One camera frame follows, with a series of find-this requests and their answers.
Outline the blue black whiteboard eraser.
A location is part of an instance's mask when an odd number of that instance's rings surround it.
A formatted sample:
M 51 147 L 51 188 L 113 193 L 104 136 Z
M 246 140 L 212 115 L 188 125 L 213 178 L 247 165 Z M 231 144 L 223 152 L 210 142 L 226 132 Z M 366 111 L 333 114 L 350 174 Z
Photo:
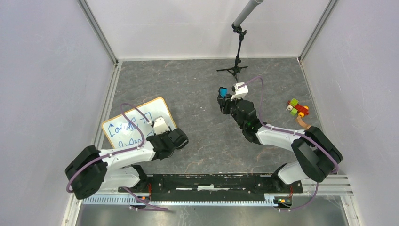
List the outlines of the blue black whiteboard eraser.
M 218 90 L 218 97 L 223 99 L 223 98 L 226 97 L 227 93 L 228 93 L 228 89 L 227 88 L 220 87 L 219 90 Z

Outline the yellow framed whiteboard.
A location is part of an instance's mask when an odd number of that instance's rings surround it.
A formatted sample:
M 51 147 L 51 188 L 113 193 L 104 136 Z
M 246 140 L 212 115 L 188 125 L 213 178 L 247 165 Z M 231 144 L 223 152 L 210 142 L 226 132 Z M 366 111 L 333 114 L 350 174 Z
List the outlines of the yellow framed whiteboard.
M 154 121 L 158 117 L 163 117 L 166 124 L 175 129 L 176 124 L 169 112 L 165 100 L 162 97 L 155 98 L 145 104 L 138 106 L 138 109 L 144 114 L 141 115 L 137 110 L 130 109 L 125 115 L 143 132 L 144 137 L 154 135 L 153 127 L 145 118 Z M 141 143 L 142 137 L 126 118 L 120 114 L 102 123 L 102 130 L 113 148 L 126 146 L 137 146 Z

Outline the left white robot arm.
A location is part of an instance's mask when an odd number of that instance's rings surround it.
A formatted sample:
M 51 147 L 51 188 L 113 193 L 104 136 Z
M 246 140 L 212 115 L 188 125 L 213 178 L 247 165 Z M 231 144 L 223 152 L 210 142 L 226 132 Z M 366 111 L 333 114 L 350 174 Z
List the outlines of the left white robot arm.
M 142 145 L 137 146 L 98 150 L 94 145 L 89 145 L 66 167 L 66 191 L 74 194 L 78 200 L 98 191 L 119 187 L 142 192 L 148 186 L 148 179 L 136 164 L 168 158 L 188 142 L 187 135 L 176 128 L 148 136 Z

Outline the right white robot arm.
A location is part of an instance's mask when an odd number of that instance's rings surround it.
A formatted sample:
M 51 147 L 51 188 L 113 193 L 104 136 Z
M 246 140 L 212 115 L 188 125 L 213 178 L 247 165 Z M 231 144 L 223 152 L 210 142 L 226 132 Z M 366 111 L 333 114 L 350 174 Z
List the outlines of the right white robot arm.
M 246 87 L 236 87 L 233 95 L 220 87 L 217 102 L 222 113 L 233 117 L 247 141 L 294 153 L 295 162 L 286 163 L 273 173 L 271 184 L 275 191 L 284 192 L 292 183 L 303 179 L 320 183 L 337 172 L 343 156 L 319 128 L 292 130 L 267 124 L 258 118 L 254 103 L 244 100 L 247 93 Z

